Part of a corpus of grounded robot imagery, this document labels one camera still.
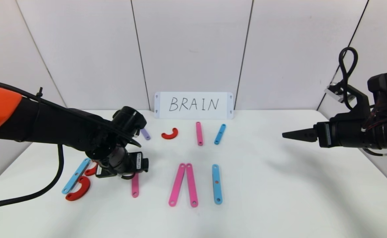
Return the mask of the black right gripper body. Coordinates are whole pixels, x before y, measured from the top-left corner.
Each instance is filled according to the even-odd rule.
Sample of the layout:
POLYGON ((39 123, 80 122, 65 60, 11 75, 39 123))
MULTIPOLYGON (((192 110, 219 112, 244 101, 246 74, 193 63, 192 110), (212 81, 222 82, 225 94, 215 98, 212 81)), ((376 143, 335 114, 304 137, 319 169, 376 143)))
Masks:
POLYGON ((365 148, 364 133, 359 121, 318 122, 314 129, 322 148, 365 148))

